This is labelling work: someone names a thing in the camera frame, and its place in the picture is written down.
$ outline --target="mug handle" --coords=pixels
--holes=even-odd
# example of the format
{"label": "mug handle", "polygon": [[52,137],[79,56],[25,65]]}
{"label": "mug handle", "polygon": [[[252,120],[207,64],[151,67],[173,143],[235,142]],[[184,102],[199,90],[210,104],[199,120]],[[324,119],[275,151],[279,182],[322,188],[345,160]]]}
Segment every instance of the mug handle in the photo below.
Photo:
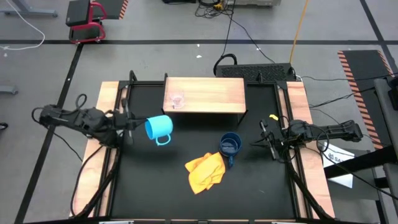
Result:
{"label": "mug handle", "polygon": [[164,146],[164,145],[168,144],[172,140],[172,137],[169,134],[167,136],[169,137],[169,140],[167,140],[167,142],[163,142],[163,143],[158,142],[158,140],[157,140],[158,138],[156,138],[156,145]]}
{"label": "mug handle", "polygon": [[229,156],[228,157],[228,167],[231,168],[234,165],[234,157]]}

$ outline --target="orange striped tape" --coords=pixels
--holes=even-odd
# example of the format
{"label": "orange striped tape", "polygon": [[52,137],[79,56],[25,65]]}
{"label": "orange striped tape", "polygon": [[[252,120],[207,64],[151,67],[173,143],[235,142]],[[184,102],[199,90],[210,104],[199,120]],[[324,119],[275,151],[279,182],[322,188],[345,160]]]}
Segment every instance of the orange striped tape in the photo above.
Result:
{"label": "orange striped tape", "polygon": [[[342,52],[340,50],[337,52],[337,55],[340,59],[341,66],[343,67],[344,73],[346,74],[346,78],[348,80],[349,87],[351,88],[351,91],[354,93],[355,102],[358,106],[359,112],[361,113],[362,119],[365,122],[365,127],[368,130],[368,133],[371,137],[373,146],[375,149],[382,149],[383,145],[381,144],[379,136],[376,133],[376,129],[374,128],[371,116],[369,115],[368,110],[366,109],[366,105],[362,98],[362,94],[359,92],[359,88],[356,84],[354,75],[351,72],[351,68],[349,67],[346,56],[344,55],[344,52]],[[391,70],[387,66],[387,62],[385,62],[385,60],[383,60],[383,62],[385,63],[386,68],[388,68],[388,70],[390,72]]]}
{"label": "orange striped tape", "polygon": [[380,58],[383,61],[384,66],[386,67],[387,71],[390,73],[390,75],[392,77],[395,77],[395,75],[392,74],[392,70],[391,70],[390,66],[388,66],[388,63],[387,63],[386,59],[384,58],[383,54],[381,53],[381,51],[378,50],[377,52],[379,52]]}
{"label": "orange striped tape", "polygon": [[129,4],[129,0],[124,0],[122,4],[122,8],[120,8],[120,14],[119,14],[119,19],[123,19],[126,10],[127,10],[127,5]]}

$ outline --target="yellow cloth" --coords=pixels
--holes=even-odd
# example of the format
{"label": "yellow cloth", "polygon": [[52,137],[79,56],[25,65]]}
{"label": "yellow cloth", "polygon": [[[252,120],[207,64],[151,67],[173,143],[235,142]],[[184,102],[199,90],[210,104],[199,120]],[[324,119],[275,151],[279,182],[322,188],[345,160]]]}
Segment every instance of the yellow cloth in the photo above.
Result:
{"label": "yellow cloth", "polygon": [[189,171],[188,181],[193,193],[198,194],[210,189],[213,184],[219,184],[225,173],[223,157],[219,152],[206,153],[205,156],[185,164]]}

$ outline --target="gray floor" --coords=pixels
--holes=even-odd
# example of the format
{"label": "gray floor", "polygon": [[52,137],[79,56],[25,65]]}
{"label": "gray floor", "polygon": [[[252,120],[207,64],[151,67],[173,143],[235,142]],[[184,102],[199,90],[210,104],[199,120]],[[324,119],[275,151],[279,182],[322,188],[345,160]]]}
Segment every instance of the gray floor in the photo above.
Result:
{"label": "gray floor", "polygon": [[[58,18],[31,17],[27,20],[41,29],[47,39],[67,39],[68,27],[64,24],[67,1],[27,2],[35,7],[56,9]],[[234,19],[246,27],[253,39],[292,40],[304,2],[283,0],[280,6],[273,9],[237,8]],[[393,0],[366,2],[383,37],[386,40],[398,40],[395,22],[398,3]],[[0,7],[4,6],[7,3],[0,2]],[[193,15],[196,6],[169,6],[160,0],[131,1],[123,20],[104,22],[107,39],[224,39],[228,30],[228,18],[197,18]],[[35,30],[17,17],[1,14],[0,27],[0,40],[40,39]],[[247,39],[247,36],[240,27],[233,24],[230,38]],[[377,40],[361,3],[357,0],[310,1],[299,38]],[[101,82],[125,80],[130,70],[135,71],[139,80],[162,80],[165,72],[173,77],[212,77],[214,62],[220,57],[223,47],[221,44],[85,45],[64,108],[74,108],[75,98],[80,93],[88,95],[85,106],[94,106]],[[260,45],[260,48],[276,62],[287,62],[291,45]],[[398,46],[391,45],[388,48],[392,56],[397,58]],[[9,129],[0,134],[0,178],[3,180],[0,183],[0,223],[14,221],[46,133],[44,128],[31,120],[30,112],[37,106],[57,102],[75,49],[75,45],[48,44],[37,49],[0,52],[0,84],[13,84],[19,88],[18,95],[0,95],[0,105],[3,105],[0,108],[0,121],[10,124]],[[378,45],[298,45],[293,66],[301,76],[344,78],[337,51],[373,49],[382,50]],[[226,52],[234,53],[240,64],[268,63],[251,44],[228,45]],[[304,83],[311,104],[351,93],[346,82],[315,82],[305,79]],[[323,106],[322,110],[332,114],[338,121],[353,119],[366,132],[353,98]],[[333,122],[317,111],[312,111],[312,116],[318,125]],[[86,144],[84,136],[65,128],[57,128],[57,133],[83,155]],[[367,138],[359,143],[332,141],[332,144],[356,149],[372,148]],[[26,222],[68,216],[68,204],[80,165],[66,145],[54,137]],[[391,200],[385,200],[391,223],[397,223]],[[332,197],[332,201],[336,216],[342,220],[378,222],[376,206],[372,201],[338,197]]]}

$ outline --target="blue mug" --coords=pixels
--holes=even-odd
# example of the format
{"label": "blue mug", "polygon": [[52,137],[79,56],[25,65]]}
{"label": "blue mug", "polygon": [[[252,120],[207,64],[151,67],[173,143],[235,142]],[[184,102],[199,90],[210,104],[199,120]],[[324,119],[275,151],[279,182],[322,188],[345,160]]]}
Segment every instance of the blue mug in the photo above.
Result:
{"label": "blue mug", "polygon": [[218,150],[220,153],[228,157],[228,167],[234,165],[234,156],[241,150],[242,140],[236,133],[226,133],[221,137]]}
{"label": "blue mug", "polygon": [[[173,131],[173,122],[167,115],[154,116],[147,118],[145,122],[145,130],[147,131],[148,138],[150,140],[156,139],[156,145],[164,146],[171,141],[170,134]],[[168,136],[169,140],[166,142],[158,142],[158,138]]]}

